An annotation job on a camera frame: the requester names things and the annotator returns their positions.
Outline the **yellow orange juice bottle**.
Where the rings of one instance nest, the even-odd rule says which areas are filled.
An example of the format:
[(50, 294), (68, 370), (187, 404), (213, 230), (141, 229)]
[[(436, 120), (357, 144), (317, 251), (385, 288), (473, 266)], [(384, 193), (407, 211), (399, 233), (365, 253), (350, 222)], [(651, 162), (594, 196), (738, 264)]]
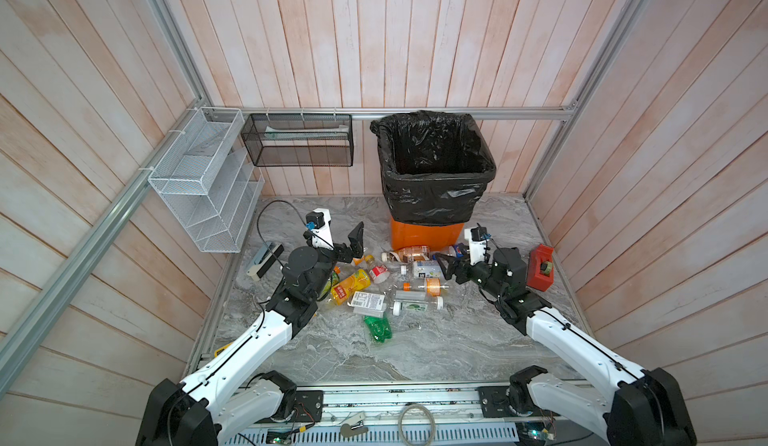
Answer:
[(364, 290), (372, 284), (367, 271), (358, 269), (352, 275), (331, 288), (331, 297), (337, 305), (349, 301), (355, 292)]

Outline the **orange label clear bottle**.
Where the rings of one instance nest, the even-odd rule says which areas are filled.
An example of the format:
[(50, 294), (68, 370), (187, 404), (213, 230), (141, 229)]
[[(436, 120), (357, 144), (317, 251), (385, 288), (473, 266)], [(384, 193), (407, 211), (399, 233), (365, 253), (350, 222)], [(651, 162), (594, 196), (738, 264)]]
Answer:
[(420, 277), (402, 284), (402, 290), (408, 292), (424, 292), (433, 297), (441, 296), (448, 285), (437, 277)]

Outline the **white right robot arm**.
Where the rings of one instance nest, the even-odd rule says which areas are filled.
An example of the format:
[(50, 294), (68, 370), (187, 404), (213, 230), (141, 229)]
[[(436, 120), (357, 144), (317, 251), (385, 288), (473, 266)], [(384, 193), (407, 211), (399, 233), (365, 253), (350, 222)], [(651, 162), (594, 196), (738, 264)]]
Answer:
[(573, 386), (533, 365), (511, 375), (508, 413), (553, 412), (610, 445), (694, 445), (697, 436), (678, 381), (611, 351), (570, 322), (523, 283), (525, 263), (515, 248), (478, 258), (435, 256), (443, 276), (472, 282), (501, 318), (565, 361), (588, 386)]

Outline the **white cap clear bottle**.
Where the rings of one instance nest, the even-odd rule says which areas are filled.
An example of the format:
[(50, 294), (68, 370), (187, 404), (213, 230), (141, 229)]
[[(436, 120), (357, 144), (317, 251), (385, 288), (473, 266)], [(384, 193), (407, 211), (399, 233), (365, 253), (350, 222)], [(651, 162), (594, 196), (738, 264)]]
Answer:
[(424, 312), (430, 309), (441, 310), (445, 306), (441, 296), (427, 295), (423, 298), (396, 298), (392, 307), (392, 314), (400, 316), (405, 311)]

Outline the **crushed green bottle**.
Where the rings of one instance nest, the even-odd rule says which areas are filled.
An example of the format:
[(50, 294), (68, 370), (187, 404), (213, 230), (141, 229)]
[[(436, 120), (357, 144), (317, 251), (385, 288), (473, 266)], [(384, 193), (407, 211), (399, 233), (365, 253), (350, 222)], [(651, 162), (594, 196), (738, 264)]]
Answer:
[(365, 316), (363, 321), (375, 342), (385, 343), (392, 338), (391, 326), (386, 317)]

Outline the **white label bottle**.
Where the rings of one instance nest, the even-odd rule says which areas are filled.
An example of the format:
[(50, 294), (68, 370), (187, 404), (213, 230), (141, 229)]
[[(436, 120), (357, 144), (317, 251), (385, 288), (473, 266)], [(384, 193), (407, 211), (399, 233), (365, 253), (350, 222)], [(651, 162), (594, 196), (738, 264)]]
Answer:
[(386, 296), (378, 293), (356, 291), (348, 301), (355, 314), (382, 318), (387, 310)]

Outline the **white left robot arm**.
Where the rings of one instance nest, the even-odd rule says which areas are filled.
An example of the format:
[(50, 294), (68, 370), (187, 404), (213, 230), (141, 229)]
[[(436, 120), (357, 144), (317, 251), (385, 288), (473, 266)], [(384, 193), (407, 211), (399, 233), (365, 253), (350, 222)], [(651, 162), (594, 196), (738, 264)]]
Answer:
[(364, 252), (362, 223), (347, 243), (335, 243), (328, 221), (314, 224), (325, 214), (324, 209), (308, 213), (307, 243), (290, 253), (258, 320), (200, 369), (178, 383), (165, 379), (151, 391), (137, 444), (223, 445), (265, 418), (295, 419), (296, 385), (286, 376), (269, 371), (251, 388), (242, 386), (309, 323), (336, 264)]

